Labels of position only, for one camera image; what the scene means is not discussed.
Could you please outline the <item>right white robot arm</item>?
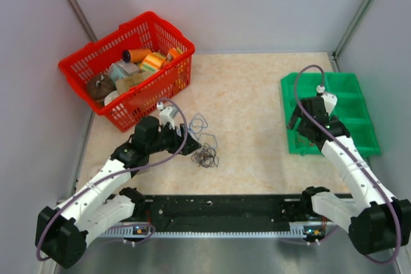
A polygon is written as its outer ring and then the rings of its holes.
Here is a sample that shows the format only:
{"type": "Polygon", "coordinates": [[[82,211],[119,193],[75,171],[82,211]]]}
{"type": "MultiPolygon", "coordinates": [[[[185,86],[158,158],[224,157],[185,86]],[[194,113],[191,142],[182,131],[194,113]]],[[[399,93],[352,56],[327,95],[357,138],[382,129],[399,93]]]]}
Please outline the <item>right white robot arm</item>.
{"type": "Polygon", "coordinates": [[[300,213],[313,220],[324,216],[348,233],[362,255],[406,246],[410,239],[410,201],[399,200],[371,171],[346,126],[330,112],[337,97],[324,93],[297,102],[287,124],[314,143],[338,169],[354,200],[344,202],[325,187],[302,192],[300,213]]]}

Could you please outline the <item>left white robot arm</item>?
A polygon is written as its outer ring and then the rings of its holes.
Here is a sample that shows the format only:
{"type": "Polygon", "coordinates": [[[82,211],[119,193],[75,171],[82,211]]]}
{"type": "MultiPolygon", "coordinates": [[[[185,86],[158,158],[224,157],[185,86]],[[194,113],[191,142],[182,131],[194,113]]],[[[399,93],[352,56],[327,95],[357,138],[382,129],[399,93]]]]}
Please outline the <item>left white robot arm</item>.
{"type": "Polygon", "coordinates": [[[200,149],[185,124],[160,122],[146,116],[134,133],[118,146],[97,174],[78,192],[55,208],[45,207],[37,219],[36,257],[52,259],[63,268],[76,264],[87,247],[116,223],[145,215],[144,196],[121,186],[144,169],[152,167],[150,156],[166,151],[171,158],[200,149]]]}

